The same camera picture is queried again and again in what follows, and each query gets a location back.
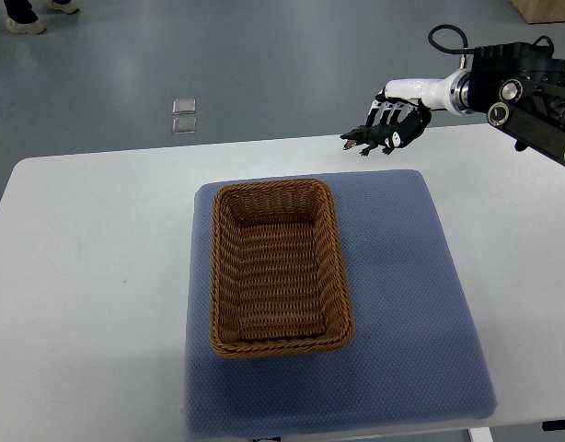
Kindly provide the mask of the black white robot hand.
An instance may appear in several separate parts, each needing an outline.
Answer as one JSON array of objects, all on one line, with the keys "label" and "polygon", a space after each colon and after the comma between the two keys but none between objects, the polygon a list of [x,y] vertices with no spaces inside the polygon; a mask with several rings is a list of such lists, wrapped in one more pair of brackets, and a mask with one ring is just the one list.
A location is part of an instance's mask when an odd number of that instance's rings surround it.
[{"label": "black white robot hand", "polygon": [[469,114],[468,91],[468,70],[458,70],[444,79],[392,80],[373,99],[366,125],[380,128],[380,145],[389,154],[420,137],[433,111]]}]

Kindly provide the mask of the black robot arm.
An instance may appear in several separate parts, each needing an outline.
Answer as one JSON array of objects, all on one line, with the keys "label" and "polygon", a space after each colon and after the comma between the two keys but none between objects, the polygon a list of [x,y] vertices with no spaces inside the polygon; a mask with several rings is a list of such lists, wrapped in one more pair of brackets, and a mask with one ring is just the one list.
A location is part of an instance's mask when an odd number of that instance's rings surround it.
[{"label": "black robot arm", "polygon": [[518,152],[532,148],[565,167],[565,60],[550,37],[471,48],[462,29],[443,24],[428,41],[460,57],[462,77],[448,88],[456,110],[485,114]]}]

